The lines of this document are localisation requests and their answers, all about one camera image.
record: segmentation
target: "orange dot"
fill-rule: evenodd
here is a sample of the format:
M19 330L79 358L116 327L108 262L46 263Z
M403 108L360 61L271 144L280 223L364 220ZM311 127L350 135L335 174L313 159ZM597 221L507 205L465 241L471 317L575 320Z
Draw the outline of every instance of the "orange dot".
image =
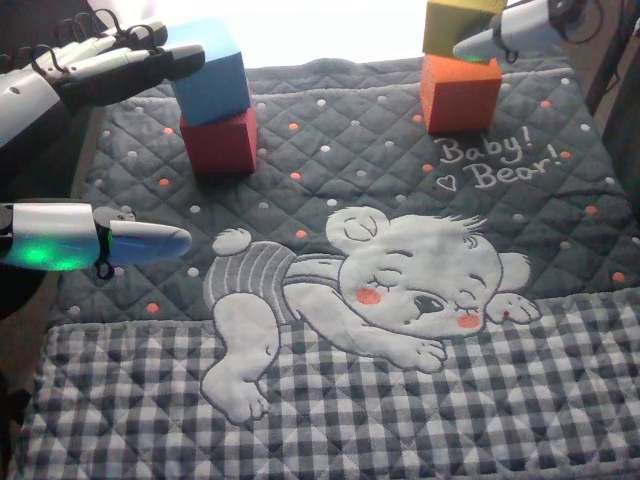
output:
M476 328L480 325L480 315L465 313L458 318L458 325L462 328Z
M356 292L356 298L364 305L377 305L382 300L382 295L373 288L361 288Z

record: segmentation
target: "bear's head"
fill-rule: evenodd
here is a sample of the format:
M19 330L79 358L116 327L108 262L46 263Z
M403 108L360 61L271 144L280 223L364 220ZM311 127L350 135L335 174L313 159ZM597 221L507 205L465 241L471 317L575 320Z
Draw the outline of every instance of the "bear's head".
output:
M483 221L352 207L333 214L327 238L347 254L339 290L366 322L425 339L477 334L502 265Z

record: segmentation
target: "bear's tail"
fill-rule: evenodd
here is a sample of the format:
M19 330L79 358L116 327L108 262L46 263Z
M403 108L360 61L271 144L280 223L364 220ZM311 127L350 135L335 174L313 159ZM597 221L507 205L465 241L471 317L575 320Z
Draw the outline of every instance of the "bear's tail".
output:
M242 228L225 230L213 242L213 251L220 257L237 255L247 249L251 234Z

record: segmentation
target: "orange cube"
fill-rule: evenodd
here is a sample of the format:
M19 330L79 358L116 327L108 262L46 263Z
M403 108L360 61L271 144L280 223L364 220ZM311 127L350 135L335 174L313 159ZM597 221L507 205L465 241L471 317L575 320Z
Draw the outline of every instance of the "orange cube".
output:
M486 130L498 102L502 73L489 65L425 55L420 100L430 133Z

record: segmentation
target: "toy block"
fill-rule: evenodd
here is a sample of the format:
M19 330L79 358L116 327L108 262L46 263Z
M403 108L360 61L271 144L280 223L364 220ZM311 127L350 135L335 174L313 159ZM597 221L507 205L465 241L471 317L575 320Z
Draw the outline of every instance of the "toy block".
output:
M507 0L428 0L422 51L453 57L453 47L488 27Z
M250 107L242 53L222 19L209 17L170 26L169 43L200 44L205 51L202 69L172 83L188 125L210 123Z
M258 121L253 107L205 125L189 126L182 116L180 131L195 175L255 171Z
M430 133L486 130L498 102L502 74L489 65L425 55L420 83L422 111Z

